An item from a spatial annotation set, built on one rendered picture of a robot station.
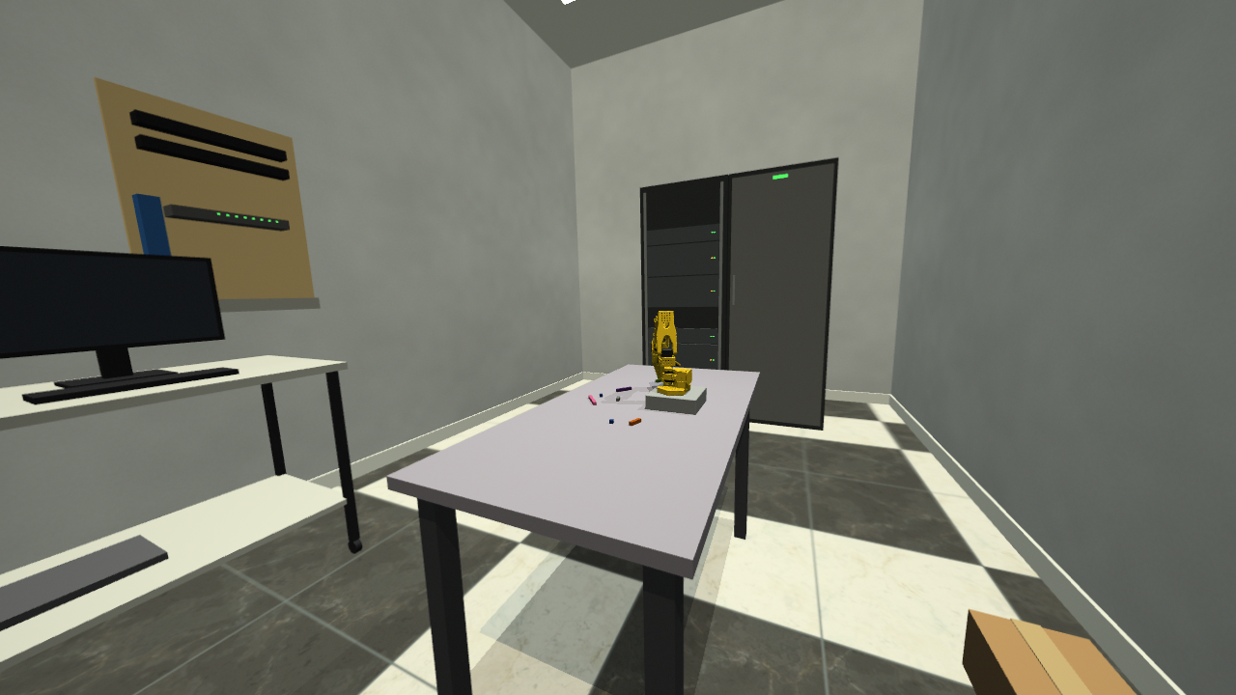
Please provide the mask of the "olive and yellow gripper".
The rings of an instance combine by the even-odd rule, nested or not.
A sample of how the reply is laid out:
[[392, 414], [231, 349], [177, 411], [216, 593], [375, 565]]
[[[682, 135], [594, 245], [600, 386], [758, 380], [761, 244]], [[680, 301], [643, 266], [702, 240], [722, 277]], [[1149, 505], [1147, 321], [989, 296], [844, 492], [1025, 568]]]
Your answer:
[[[655, 369], [655, 373], [658, 373], [658, 378], [660, 378], [660, 366], [659, 366], [659, 357], [658, 357], [656, 352], [653, 352], [653, 365], [654, 365], [654, 369]], [[679, 366], [679, 369], [680, 369], [681, 364], [679, 364], [676, 361], [676, 366]]]

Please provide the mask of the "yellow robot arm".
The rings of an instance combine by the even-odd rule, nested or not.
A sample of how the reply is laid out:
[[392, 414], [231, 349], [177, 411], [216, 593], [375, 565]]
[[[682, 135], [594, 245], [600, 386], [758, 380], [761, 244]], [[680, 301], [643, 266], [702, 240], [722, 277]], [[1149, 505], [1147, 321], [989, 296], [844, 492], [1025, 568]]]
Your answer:
[[[686, 373], [691, 369], [674, 369], [676, 366], [676, 357], [672, 355], [677, 355], [677, 333], [674, 325], [674, 310], [658, 312], [654, 323], [653, 352], [658, 354], [660, 381], [662, 382], [662, 386], [658, 387], [658, 393], [684, 396], [691, 390], [691, 385], [686, 385]], [[667, 348], [667, 343], [671, 343], [672, 348]]]

